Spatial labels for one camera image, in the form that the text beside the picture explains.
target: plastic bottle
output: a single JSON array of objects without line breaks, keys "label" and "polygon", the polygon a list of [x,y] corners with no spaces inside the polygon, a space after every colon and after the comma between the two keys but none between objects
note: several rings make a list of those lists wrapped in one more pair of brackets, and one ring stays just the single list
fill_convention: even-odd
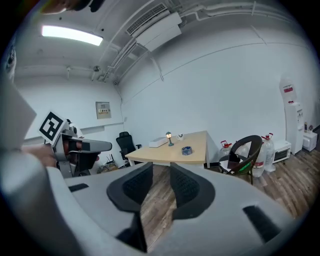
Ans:
[{"label": "plastic bottle", "polygon": [[266,152],[265,144],[262,143],[259,155],[253,165],[253,168],[252,168],[252,176],[253,177],[259,178],[262,175],[262,173],[264,172],[265,161],[266,161],[266,156],[267,156],[266,153],[267,152]]},{"label": "plastic bottle", "polygon": [[223,140],[220,142],[222,145],[222,148],[219,151],[219,159],[221,159],[224,156],[228,156],[231,150],[232,143],[228,144],[226,140]]},{"label": "plastic bottle", "polygon": [[247,158],[249,155],[249,148],[247,144],[245,143],[238,147],[238,149],[235,151],[235,154]]},{"label": "plastic bottle", "polygon": [[261,136],[264,139],[263,142],[266,150],[264,169],[267,172],[274,172],[276,170],[276,167],[273,165],[273,161],[275,158],[275,144],[271,139],[272,136],[272,133],[267,134],[265,137]]}]

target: wooden table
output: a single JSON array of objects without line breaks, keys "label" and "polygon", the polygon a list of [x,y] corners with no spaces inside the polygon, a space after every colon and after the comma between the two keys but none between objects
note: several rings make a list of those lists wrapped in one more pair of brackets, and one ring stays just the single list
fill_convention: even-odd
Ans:
[{"label": "wooden table", "polygon": [[[183,136],[184,140],[178,140],[176,136],[172,136],[171,141],[173,146],[168,146],[168,143],[160,147],[142,147],[136,151],[126,154],[131,166],[135,165],[134,161],[138,162],[153,162],[156,165],[169,166],[171,162],[179,164],[196,165],[204,168],[204,163],[210,166],[209,154],[207,148],[207,131],[199,131],[187,133]],[[182,148],[192,147],[192,154],[182,155]]]}]

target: ceiling light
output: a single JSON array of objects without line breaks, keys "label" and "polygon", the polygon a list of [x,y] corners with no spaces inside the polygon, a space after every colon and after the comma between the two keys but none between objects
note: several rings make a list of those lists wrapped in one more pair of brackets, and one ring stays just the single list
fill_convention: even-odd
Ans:
[{"label": "ceiling light", "polygon": [[61,26],[42,26],[42,35],[44,37],[55,37],[55,38],[68,38],[78,40],[99,46],[103,38],[94,34],[86,33],[83,31],[61,27]]}]

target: microwave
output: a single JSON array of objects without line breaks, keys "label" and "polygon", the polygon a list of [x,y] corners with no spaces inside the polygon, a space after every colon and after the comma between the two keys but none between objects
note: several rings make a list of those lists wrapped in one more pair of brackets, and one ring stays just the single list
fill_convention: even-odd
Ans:
[{"label": "microwave", "polygon": [[291,143],[286,140],[278,140],[274,142],[274,158],[273,163],[286,160],[290,157]]}]

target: small lamp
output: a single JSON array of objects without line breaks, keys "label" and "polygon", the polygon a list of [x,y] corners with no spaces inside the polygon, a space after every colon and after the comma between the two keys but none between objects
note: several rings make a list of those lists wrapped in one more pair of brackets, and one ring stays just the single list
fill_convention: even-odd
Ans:
[{"label": "small lamp", "polygon": [[171,135],[171,132],[170,131],[168,131],[166,134],[165,134],[165,136],[169,139],[169,147],[171,147],[171,146],[173,146],[174,144],[171,142],[171,137],[172,137],[172,135]]}]

